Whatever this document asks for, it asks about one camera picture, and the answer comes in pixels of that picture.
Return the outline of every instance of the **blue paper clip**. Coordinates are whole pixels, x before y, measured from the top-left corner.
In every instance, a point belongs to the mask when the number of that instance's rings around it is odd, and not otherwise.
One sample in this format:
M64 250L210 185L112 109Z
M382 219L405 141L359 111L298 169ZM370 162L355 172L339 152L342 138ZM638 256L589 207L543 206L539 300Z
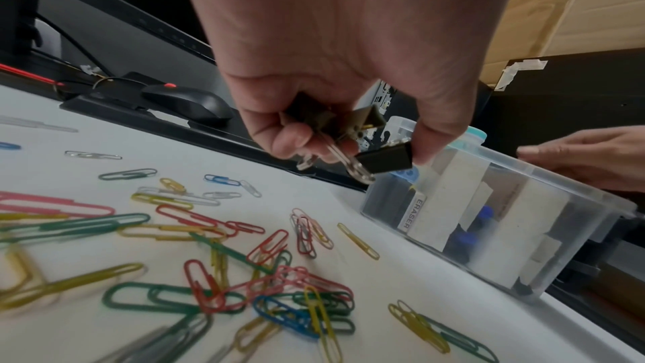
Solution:
M21 149L20 145L14 145L13 143L0 142L0 149L4 151L18 151Z
M217 176L217 175L204 175L204 180L206 180L207 182L226 184L226 185L229 185L229 186L241 186L242 185L237 180L233 180L233 179L229 179L228 177Z
M279 307L281 310L276 314L272 315L268 310ZM312 339L320 339L320 335L309 330L311 325L311 316L309 312L301 309L294 309L289 305L286 305L271 296L261 295L258 296L253 301L253 308L258 315L264 319L277 323L278 325L289 327L294 331L305 335L306 337L311 337Z

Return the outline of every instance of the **clear plastic container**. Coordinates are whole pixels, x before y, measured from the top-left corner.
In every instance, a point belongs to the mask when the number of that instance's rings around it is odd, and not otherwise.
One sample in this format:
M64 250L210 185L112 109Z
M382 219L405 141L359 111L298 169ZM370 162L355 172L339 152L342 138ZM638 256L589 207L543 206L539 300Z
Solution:
M596 230L636 207L463 136L411 174L378 175L361 212L531 302Z

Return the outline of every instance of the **yellow paper clip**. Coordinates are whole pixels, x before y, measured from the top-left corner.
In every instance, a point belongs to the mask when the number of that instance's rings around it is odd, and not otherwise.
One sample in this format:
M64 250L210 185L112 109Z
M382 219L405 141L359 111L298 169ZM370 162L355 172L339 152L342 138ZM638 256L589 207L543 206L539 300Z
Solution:
M309 292L312 292L315 298L310 297ZM314 332L320 335L320 342L322 344L322 349L325 351L327 361L329 363L343 363L343 353L341 351L341 346L338 344L336 333L331 326L331 321L329 320L329 316L327 315L327 311L325 310L323 299L320 297L320 294L318 293L316 288L309 285L304 287L303 295L307 307L309 308L309 314L311 315L311 326L313 327ZM320 318L323 319L322 322L325 324L325 326L322 326L320 324ZM336 351L336 360L334 360L331 356L327 338L329 338L333 342L333 348Z
M432 329L426 321L418 316L418 314L409 307L408 304L402 300L398 300L395 304L389 304L388 310L397 318L403 325L419 336L423 341L431 344L435 349L439 350L442 354L450 352L448 342L438 332Z
M122 264L120 266L106 268L105 270L94 271L60 281L45 282L31 288L21 289L0 298L0 311L22 307L42 298L43 296L58 294L80 286L109 280L110 278L115 278L119 275L138 271L143 267L144 265L140 263Z
M0 220L13 221L25 219L38 219L38 220L54 220L61 218L69 218L69 214L28 214L28 213L0 213Z
M18 244L11 244L5 254L11 268L13 268L19 278L18 283L9 288L0 290L0 298L21 290L24 286L34 281L43 284L45 280L27 253Z
M173 192L177 193L186 193L186 188L183 187L181 183L177 183L176 181L169 179L168 177L162 177L159 179L161 182L161 185L168 190L172 190Z
M228 288L230 286L228 282L228 256L211 248L210 265L213 267L213 278L215 278L215 282L217 282L220 289Z
M174 207L179 207L183 210L192 210L195 206L189 202L183 202L178 199L173 199L170 197L155 196L154 194L145 194L145 193L135 193L130 196L135 202L154 204L155 206L160 206L162 204L170 204Z
M274 308L270 310L269 313L273 313L276 310L278 310L278 308ZM266 323L267 325L246 345L243 345L242 341L246 337L250 337L251 332L254 329L258 328L258 326L262 325L262 323ZM257 317L251 322L248 322L246 325L242 326L240 329L238 329L233 339L233 345L239 352L249 353L252 350L257 349L262 342L269 339L271 336L275 335L281 330L282 330L282 326L278 325L277 323L266 321L264 320L263 317Z
M165 224L141 224L138 226L119 227L116 232L121 237L129 238L142 238L142 239L155 239L157 241L195 241L189 235L182 237L179 235L166 235L166 234L146 234L146 233L128 233L129 229L156 229L159 231L175 231L182 233L197 233L204 235L204 233L216 233L219 235L218 239L221 241L226 239L226 233L217 227L199 227L199 226L177 226Z
M360 238L356 237L356 235L354 235L354 233L352 233L347 228L346 225L344 225L343 223L338 223L338 228L343 233L345 233L354 243L356 243L356 245L358 245L358 247L360 249L362 249L370 257L374 258L377 261L378 261L379 258L381 258L381 256L376 251L374 251L374 249L372 247L370 247L369 245L365 244L365 241L363 241Z

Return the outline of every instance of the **label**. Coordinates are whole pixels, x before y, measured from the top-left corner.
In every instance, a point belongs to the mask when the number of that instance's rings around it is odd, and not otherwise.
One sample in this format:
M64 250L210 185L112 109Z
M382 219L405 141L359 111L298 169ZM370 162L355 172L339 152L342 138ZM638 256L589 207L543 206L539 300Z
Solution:
M412 201L410 201L407 210L405 210L405 215L396 228L397 230L404 234L407 234L408 231L410 231L410 228L415 223L417 216L421 211L421 207L423 207L423 203L425 203L425 199L426 197L423 193L418 191L415 192L415 196L412 198Z

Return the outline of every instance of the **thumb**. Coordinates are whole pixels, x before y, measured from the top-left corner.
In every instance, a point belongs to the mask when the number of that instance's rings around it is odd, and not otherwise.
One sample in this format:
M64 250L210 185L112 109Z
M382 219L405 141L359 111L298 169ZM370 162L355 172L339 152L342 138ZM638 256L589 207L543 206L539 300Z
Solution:
M543 165L588 165L596 166L602 163L605 146L544 144L517 148L517 157L530 163Z

